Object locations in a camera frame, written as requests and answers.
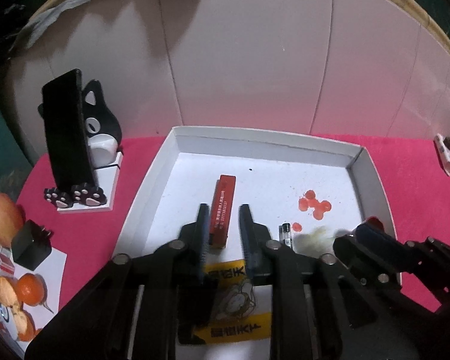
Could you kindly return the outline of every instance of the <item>white stand base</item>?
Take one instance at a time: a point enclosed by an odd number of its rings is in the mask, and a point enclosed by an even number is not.
[[[119,180],[120,166],[122,164],[123,154],[118,152],[115,161],[107,167],[95,169],[98,186],[103,190],[107,198],[107,202],[102,206],[86,206],[84,204],[75,203],[70,208],[57,208],[61,214],[71,214],[73,212],[99,212],[111,211],[113,209],[113,199],[115,196],[116,183]]]

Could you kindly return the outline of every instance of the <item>pink tablecloth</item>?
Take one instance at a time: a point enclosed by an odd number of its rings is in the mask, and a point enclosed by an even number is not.
[[[365,146],[387,193],[398,239],[423,241],[427,236],[450,244],[450,178],[439,166],[431,140],[328,136]],[[53,247],[67,254],[60,308],[110,259],[128,209],[164,138],[126,139],[113,211],[58,214],[43,200],[54,185],[48,157],[42,157],[25,183],[18,204],[27,219],[53,230]],[[437,300],[410,275],[403,292],[434,310]]]

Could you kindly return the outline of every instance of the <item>pink table surface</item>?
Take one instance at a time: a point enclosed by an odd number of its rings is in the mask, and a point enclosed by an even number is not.
[[[450,244],[450,178],[440,168],[431,140],[327,136],[365,146],[390,202],[398,240],[422,242],[427,236]],[[60,308],[110,259],[128,209],[157,154],[163,137],[125,139],[123,162],[112,211],[59,214],[43,199],[54,186],[48,156],[30,173],[18,204],[27,219],[54,232],[52,246],[67,254]],[[403,293],[431,310],[439,305],[412,275],[403,275]]]

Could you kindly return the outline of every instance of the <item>curved white backdrop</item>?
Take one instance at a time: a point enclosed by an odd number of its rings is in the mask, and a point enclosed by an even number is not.
[[[101,81],[124,137],[177,125],[450,134],[450,55],[388,0],[93,0],[11,62],[7,110],[46,151],[41,87]]]

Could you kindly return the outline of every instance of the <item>small bottle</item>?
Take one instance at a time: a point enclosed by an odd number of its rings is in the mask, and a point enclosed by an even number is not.
[[[278,239],[282,244],[287,245],[293,250],[292,231],[289,223],[284,223],[278,227]]]

